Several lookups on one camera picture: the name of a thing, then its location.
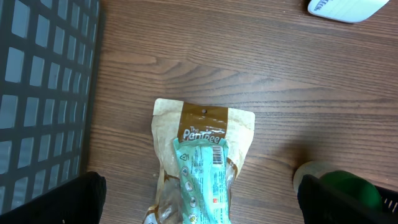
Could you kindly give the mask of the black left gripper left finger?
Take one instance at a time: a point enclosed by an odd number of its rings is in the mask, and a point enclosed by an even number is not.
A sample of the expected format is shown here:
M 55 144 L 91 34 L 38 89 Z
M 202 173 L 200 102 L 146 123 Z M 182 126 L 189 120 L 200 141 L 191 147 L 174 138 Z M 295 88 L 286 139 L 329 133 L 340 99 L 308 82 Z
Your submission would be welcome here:
M 106 179 L 87 172 L 1 215 L 1 224 L 99 223 L 106 199 Z

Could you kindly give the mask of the brown snack bag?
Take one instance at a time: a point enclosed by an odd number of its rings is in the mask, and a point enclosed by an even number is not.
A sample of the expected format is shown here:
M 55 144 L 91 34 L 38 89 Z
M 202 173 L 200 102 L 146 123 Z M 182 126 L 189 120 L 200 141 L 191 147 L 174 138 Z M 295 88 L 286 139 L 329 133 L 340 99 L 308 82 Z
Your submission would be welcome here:
M 206 139 L 214 143 L 220 139 L 226 140 L 229 147 L 226 182 L 230 211 L 231 187 L 252 143 L 254 126 L 255 114 L 250 111 L 156 99 L 151 128 L 160 171 L 155 202 L 148 208 L 143 222 L 183 223 L 180 174 L 173 147 L 174 139 L 180 142 Z

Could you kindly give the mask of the green lid jar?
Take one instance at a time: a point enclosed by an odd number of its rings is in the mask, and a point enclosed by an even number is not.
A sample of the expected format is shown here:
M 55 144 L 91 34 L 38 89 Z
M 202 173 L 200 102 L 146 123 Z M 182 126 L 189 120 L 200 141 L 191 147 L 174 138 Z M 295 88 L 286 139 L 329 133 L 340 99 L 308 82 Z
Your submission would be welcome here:
M 293 186 L 296 194 L 299 191 L 299 185 L 304 175 L 307 174 L 355 198 L 369 208 L 378 211 L 382 210 L 382 197 L 372 183 L 350 172 L 338 169 L 326 162 L 310 161 L 304 163 L 296 170 L 293 178 Z

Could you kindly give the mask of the teal snack packet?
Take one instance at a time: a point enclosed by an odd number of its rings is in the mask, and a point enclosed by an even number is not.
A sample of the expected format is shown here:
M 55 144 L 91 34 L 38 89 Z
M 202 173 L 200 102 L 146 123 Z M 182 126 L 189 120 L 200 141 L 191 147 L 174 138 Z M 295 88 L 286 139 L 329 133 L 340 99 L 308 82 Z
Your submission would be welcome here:
M 174 139 L 173 147 L 180 174 L 182 222 L 230 224 L 226 140 L 214 143 L 206 139 Z

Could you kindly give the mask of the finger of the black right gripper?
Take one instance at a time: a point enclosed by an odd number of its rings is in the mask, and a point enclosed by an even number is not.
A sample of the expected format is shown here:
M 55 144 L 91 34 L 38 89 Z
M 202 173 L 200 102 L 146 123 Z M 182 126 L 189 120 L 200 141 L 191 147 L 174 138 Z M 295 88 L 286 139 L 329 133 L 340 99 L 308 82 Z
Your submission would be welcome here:
M 397 215 L 398 193 L 379 186 L 376 186 L 376 189 L 382 199 L 382 211 Z

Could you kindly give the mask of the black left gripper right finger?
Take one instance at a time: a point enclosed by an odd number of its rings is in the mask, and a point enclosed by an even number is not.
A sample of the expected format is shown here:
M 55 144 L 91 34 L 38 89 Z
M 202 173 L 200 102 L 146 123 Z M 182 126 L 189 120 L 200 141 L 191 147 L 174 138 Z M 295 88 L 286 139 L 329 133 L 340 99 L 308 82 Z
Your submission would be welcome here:
M 307 174 L 298 188 L 305 223 L 397 224 L 397 215 L 374 210 Z

